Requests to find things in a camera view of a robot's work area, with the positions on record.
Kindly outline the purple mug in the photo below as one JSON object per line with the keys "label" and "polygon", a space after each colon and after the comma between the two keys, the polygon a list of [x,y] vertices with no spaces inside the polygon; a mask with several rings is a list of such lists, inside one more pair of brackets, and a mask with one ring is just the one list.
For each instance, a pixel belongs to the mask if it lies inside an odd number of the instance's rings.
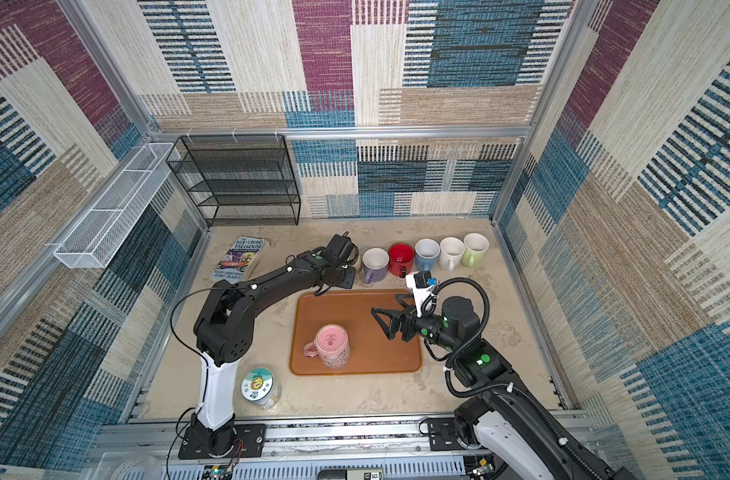
{"label": "purple mug", "polygon": [[388,274],[390,258],[386,250],[370,248],[362,256],[362,275],[365,284],[378,283]]}

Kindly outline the brown plastic tray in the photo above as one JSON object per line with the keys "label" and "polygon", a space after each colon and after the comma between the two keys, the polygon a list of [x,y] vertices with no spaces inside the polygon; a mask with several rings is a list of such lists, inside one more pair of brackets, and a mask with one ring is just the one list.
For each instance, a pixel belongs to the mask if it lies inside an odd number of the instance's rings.
{"label": "brown plastic tray", "polygon": [[[422,347],[417,339],[388,340],[371,315],[373,308],[399,310],[395,296],[401,291],[334,291],[316,297],[302,295],[297,303],[289,367],[296,376],[413,373],[422,367]],[[307,357],[303,347],[323,326],[337,324],[349,337],[351,356],[341,369]]]}

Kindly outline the red mug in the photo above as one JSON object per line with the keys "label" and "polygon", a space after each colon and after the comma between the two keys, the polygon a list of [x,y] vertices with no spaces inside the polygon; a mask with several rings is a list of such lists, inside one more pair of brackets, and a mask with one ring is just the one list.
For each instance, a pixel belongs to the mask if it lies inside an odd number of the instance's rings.
{"label": "red mug", "polygon": [[412,271],[414,249],[407,243],[397,242],[389,247],[387,253],[389,272],[398,278],[405,278]]}

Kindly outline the pink ghost mug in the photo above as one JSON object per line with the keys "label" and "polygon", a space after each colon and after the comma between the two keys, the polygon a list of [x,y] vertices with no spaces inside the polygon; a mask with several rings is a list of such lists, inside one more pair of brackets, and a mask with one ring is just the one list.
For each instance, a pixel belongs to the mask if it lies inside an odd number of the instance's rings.
{"label": "pink ghost mug", "polygon": [[303,355],[319,358],[330,369],[345,367],[351,356],[347,331],[338,324],[324,325],[317,331],[314,340],[304,346]]}

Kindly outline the blue dotted mug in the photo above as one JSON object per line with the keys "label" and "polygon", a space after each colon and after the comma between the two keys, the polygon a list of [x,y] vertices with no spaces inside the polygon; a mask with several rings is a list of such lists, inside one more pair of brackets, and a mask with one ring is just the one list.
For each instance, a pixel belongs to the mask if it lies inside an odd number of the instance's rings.
{"label": "blue dotted mug", "polygon": [[440,256],[441,248],[438,242],[433,239],[424,238],[419,240],[414,247],[416,271],[431,271]]}

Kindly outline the white mug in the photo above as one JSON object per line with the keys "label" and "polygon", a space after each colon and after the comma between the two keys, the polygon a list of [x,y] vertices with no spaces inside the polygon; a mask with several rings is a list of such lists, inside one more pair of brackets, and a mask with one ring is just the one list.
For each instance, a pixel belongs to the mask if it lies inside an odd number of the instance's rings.
{"label": "white mug", "polygon": [[458,267],[465,253],[465,245],[462,240],[456,237],[446,237],[440,242],[439,266],[447,271],[453,271]]}

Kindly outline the light green mug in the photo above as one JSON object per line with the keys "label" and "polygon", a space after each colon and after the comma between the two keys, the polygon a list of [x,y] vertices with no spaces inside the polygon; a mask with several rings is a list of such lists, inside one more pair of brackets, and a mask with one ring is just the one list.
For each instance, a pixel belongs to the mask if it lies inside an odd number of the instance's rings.
{"label": "light green mug", "polygon": [[478,266],[490,247],[489,240],[480,233],[469,233],[464,237],[463,243],[462,264],[469,268]]}

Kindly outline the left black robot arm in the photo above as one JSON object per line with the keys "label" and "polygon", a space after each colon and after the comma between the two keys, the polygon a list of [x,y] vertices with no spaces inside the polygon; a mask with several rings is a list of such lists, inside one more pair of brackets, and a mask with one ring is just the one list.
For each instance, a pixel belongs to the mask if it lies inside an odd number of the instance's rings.
{"label": "left black robot arm", "polygon": [[204,458],[234,451],[237,367],[252,345],[256,317],[302,290],[313,288],[320,296],[332,288],[350,289],[358,257],[348,234],[336,234],[327,245],[288,257],[267,274],[235,284],[219,281],[210,289],[193,327],[201,381],[182,451]]}

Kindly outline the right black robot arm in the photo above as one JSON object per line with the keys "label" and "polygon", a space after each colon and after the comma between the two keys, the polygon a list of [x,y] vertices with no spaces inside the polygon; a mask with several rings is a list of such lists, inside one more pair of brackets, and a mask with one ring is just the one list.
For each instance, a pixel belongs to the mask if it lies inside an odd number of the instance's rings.
{"label": "right black robot arm", "polygon": [[420,336],[446,350],[445,384],[463,401],[454,411],[463,443],[491,451],[523,479],[635,477],[625,467],[611,467],[578,441],[482,337],[490,316],[488,300],[483,301],[477,330],[463,340],[448,333],[442,316],[423,314],[414,305],[401,311],[373,308],[371,314],[390,340],[398,333]]}

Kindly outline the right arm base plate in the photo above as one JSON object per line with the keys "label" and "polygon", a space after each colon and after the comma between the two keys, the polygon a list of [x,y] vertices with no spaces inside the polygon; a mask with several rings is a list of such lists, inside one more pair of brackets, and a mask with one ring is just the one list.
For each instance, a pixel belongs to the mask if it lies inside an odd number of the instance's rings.
{"label": "right arm base plate", "polygon": [[419,431],[429,439],[432,451],[478,450],[473,428],[455,417],[428,417],[421,421]]}

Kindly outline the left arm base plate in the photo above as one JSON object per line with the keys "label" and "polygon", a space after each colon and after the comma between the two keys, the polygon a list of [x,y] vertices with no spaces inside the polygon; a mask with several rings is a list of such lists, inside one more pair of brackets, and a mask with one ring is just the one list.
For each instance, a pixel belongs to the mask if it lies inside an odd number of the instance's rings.
{"label": "left arm base plate", "polygon": [[231,424],[211,430],[196,422],[184,430],[180,460],[258,458],[264,448],[265,424]]}

